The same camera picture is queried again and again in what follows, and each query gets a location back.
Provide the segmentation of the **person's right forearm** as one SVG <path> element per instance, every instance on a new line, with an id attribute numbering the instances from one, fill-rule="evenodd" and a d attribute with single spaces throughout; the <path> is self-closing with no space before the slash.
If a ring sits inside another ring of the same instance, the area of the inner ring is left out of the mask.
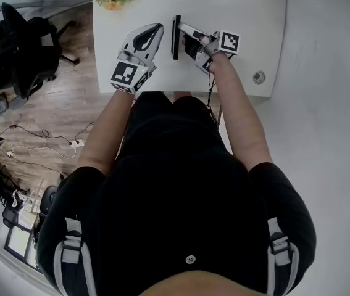
<path id="1" fill-rule="evenodd" d="M 209 70 L 215 78 L 233 155 L 247 170 L 261 163 L 272 163 L 260 118 L 230 59 L 224 52 L 214 54 Z"/>

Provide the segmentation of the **black framed white board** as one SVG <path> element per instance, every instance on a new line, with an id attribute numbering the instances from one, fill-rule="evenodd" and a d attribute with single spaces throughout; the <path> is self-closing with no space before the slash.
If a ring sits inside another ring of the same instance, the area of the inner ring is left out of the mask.
<path id="1" fill-rule="evenodd" d="M 39 271 L 39 266 L 36 262 L 35 242 L 30 229 L 23 226 L 11 227 L 4 249 L 22 263 Z"/>

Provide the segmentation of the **person's bare chest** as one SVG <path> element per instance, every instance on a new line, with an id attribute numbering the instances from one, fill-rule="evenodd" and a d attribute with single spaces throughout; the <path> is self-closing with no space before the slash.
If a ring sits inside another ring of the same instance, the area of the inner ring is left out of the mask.
<path id="1" fill-rule="evenodd" d="M 268 296 L 207 271 L 187 271 L 160 281 L 139 296 Z"/>

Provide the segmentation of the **black office chair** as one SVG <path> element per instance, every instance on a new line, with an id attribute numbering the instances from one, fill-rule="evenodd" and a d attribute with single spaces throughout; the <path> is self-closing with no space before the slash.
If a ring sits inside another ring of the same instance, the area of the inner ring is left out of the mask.
<path id="1" fill-rule="evenodd" d="M 1 5 L 0 21 L 0 90 L 13 88 L 17 97 L 29 99 L 45 81 L 56 78 L 59 62 L 74 66 L 79 59 L 62 54 L 59 38 L 77 23 L 67 22 L 60 30 L 42 17 L 25 20 L 10 4 Z"/>

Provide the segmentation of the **black picture frame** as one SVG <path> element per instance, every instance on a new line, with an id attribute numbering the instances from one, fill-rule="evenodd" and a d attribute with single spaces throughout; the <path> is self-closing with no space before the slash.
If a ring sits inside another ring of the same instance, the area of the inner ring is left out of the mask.
<path id="1" fill-rule="evenodd" d="M 174 16 L 172 20 L 172 39 L 171 39 L 171 54 L 173 60 L 178 59 L 179 42 L 180 42 L 180 29 L 178 28 L 181 23 L 181 15 Z"/>

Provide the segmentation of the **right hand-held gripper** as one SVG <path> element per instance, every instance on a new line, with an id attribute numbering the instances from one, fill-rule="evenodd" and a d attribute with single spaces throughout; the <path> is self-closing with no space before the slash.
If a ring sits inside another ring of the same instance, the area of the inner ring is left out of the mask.
<path id="1" fill-rule="evenodd" d="M 240 35 L 229 31 L 216 31 L 207 35 L 188 24 L 180 23 L 178 29 L 184 33 L 182 43 L 185 53 L 193 60 L 195 65 L 209 73 L 212 56 L 218 52 L 226 53 L 227 57 L 238 55 L 240 49 Z"/>

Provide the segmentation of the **person's left forearm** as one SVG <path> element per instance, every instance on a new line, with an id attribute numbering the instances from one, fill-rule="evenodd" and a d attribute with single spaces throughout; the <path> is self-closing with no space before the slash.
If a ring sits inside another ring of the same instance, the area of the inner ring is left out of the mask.
<path id="1" fill-rule="evenodd" d="M 77 168 L 89 166 L 104 175 L 110 173 L 120 149 L 134 97 L 122 91 L 112 95 L 87 137 Z"/>

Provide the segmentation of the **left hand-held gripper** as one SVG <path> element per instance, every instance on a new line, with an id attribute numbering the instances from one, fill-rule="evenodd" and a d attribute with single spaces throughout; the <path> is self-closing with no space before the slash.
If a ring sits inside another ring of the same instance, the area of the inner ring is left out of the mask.
<path id="1" fill-rule="evenodd" d="M 132 31 L 119 50 L 111 85 L 119 91 L 136 94 L 156 69 L 154 58 L 164 34 L 161 23 L 152 23 Z"/>

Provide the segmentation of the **person's black shirt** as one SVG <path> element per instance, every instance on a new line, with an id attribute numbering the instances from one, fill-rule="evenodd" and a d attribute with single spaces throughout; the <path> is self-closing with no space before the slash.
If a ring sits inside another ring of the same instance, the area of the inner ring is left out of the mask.
<path id="1" fill-rule="evenodd" d="M 87 296 L 83 263 L 60 262 L 67 219 L 81 224 L 98 296 L 139 296 L 187 271 L 264 293 L 271 261 L 280 295 L 315 258 L 312 218 L 285 174 L 272 163 L 247 170 L 194 97 L 140 95 L 110 173 L 84 166 L 59 184 L 37 262 L 51 284 L 60 268 L 64 290 Z"/>

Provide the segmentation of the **black round seat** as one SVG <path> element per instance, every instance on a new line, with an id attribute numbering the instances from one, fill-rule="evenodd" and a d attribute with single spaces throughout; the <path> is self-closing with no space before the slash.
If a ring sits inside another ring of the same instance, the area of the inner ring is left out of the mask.
<path id="1" fill-rule="evenodd" d="M 55 201 L 57 192 L 56 186 L 48 186 L 43 192 L 41 203 L 40 203 L 40 213 L 47 215 Z"/>

